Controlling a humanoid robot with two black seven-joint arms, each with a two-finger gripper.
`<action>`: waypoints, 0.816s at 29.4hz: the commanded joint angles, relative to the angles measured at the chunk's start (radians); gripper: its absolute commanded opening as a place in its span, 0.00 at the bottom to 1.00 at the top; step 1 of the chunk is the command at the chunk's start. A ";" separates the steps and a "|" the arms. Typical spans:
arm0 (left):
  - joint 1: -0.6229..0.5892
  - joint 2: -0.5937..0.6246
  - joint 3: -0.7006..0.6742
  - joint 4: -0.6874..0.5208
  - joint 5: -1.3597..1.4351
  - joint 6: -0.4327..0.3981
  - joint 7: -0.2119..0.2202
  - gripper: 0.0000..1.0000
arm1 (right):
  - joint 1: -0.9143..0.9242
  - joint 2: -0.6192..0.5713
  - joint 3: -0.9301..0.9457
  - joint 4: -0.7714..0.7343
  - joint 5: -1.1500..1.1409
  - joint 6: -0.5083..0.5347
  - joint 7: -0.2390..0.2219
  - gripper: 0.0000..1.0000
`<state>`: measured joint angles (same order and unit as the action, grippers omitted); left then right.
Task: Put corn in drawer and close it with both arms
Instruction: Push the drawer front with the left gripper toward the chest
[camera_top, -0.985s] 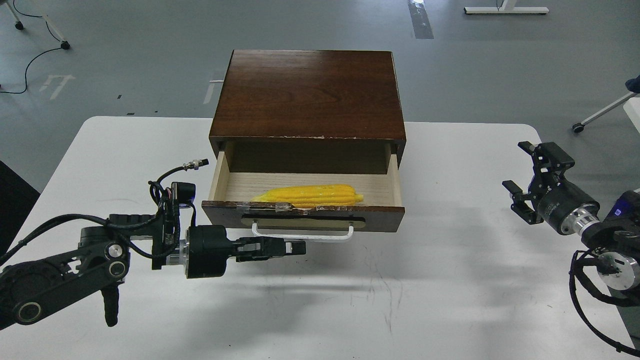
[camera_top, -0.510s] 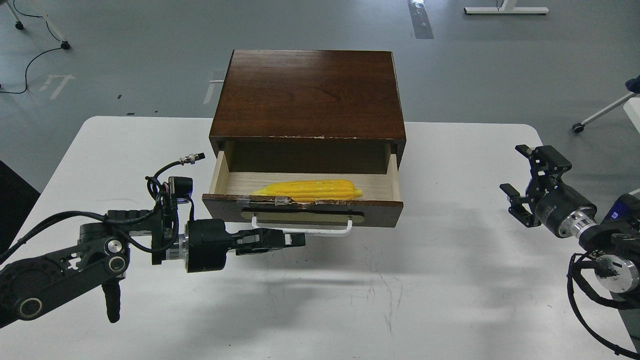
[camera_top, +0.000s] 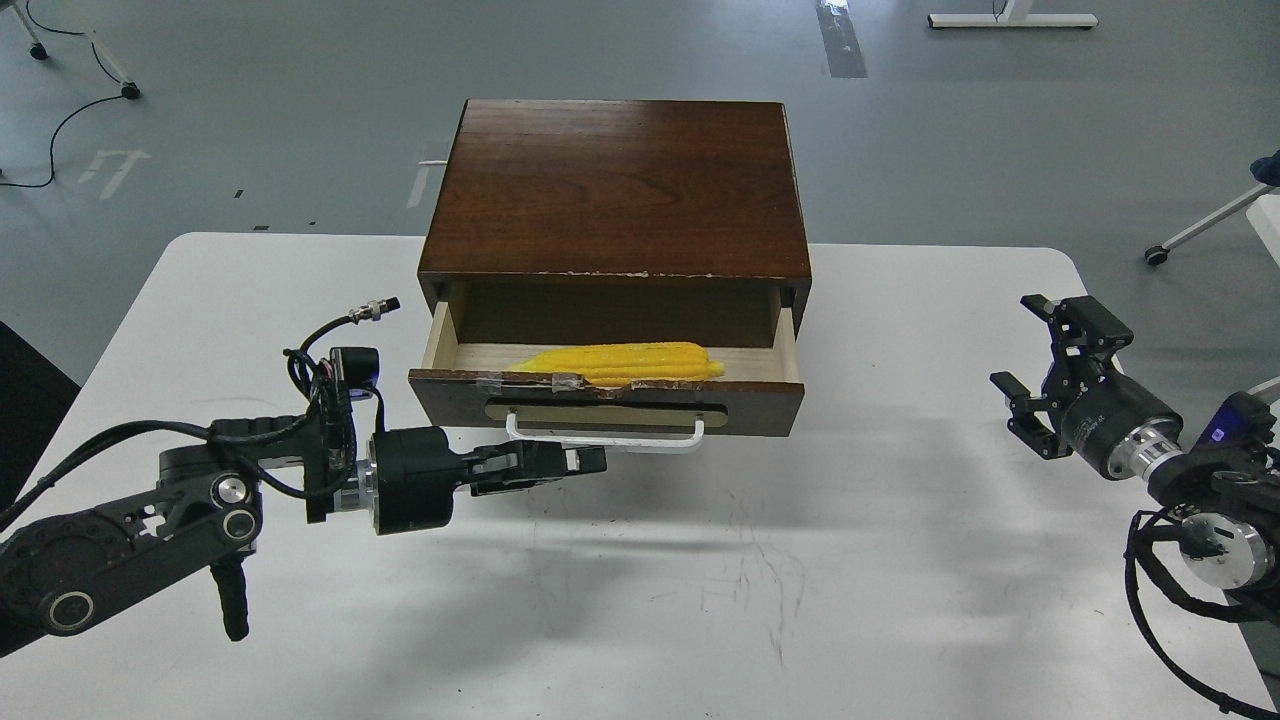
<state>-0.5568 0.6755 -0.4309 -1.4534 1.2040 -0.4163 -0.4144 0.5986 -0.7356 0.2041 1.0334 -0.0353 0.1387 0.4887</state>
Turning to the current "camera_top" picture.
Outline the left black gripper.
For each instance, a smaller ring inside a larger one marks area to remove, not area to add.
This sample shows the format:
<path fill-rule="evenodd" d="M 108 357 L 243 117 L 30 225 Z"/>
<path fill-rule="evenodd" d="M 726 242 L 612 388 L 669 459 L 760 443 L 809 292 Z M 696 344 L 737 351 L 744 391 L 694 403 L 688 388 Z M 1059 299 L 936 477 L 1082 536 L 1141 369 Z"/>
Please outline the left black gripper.
<path fill-rule="evenodd" d="M 603 447 L 567 447 L 547 441 L 508 441 L 472 452 L 451 450 L 440 427 L 372 434 L 378 536 L 445 527 L 453 493 L 470 483 L 472 497 L 531 489 L 564 477 L 607 471 Z"/>

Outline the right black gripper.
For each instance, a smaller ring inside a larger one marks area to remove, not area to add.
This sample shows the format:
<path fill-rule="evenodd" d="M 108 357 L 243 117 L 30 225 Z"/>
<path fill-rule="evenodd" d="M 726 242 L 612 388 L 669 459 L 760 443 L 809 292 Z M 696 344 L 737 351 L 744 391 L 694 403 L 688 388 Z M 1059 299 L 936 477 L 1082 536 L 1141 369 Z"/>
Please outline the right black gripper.
<path fill-rule="evenodd" d="M 1139 477 L 1181 455 L 1181 416 L 1140 383 L 1117 372 L 1115 355 L 1134 332 L 1093 296 L 1052 301 L 1020 297 L 1050 329 L 1052 361 L 1044 384 L 1055 400 L 1033 396 L 1010 372 L 989 374 L 1010 410 L 1007 429 L 1044 460 L 1079 454 L 1108 480 Z M 1047 414 L 1056 430 L 1039 413 Z"/>

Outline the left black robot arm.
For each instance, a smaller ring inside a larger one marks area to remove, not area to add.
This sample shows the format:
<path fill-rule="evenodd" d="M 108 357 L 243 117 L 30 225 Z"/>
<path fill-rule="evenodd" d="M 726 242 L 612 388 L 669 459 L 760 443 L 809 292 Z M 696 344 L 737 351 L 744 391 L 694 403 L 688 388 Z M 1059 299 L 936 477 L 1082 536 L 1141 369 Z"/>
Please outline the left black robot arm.
<path fill-rule="evenodd" d="M 46 635 L 99 625 L 201 570 L 219 593 L 224 630 L 250 632 L 244 560 L 264 527 L 262 487 L 305 505 L 311 523 L 366 509 L 379 536 L 445 527 L 454 493 L 529 489 L 566 477 L 602 473 L 600 447 L 512 439 L 454 452 L 440 427 L 389 430 L 385 410 L 361 459 L 352 406 L 380 398 L 378 351 L 337 347 L 326 359 L 311 346 L 343 325 L 375 322 L 399 306 L 376 300 L 321 325 L 285 369 L 306 398 L 300 415 L 184 421 L 128 421 L 92 436 L 3 511 L 3 653 Z M 15 520 L 63 477 L 106 450 L 155 430 L 192 445 L 160 455 L 154 489 L 14 528 Z"/>

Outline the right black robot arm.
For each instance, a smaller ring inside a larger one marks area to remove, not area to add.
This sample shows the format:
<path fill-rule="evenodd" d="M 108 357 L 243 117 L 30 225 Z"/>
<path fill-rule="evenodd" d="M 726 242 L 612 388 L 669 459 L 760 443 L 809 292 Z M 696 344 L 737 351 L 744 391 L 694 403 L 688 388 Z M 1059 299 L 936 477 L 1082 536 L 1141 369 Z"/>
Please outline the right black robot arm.
<path fill-rule="evenodd" d="M 1080 456 L 1106 480 L 1132 477 L 1156 501 L 1126 533 L 1124 585 L 1140 635 L 1165 667 L 1224 714 L 1271 719 L 1180 667 L 1160 644 L 1139 597 L 1146 577 L 1175 606 L 1229 624 L 1277 623 L 1279 484 L 1272 406 L 1277 382 L 1229 395 L 1193 445 L 1183 419 L 1125 375 L 1114 357 L 1132 331 L 1091 296 L 1021 297 L 1050 332 L 1052 361 L 1038 395 L 1014 374 L 991 382 L 1007 429 L 1044 460 Z"/>

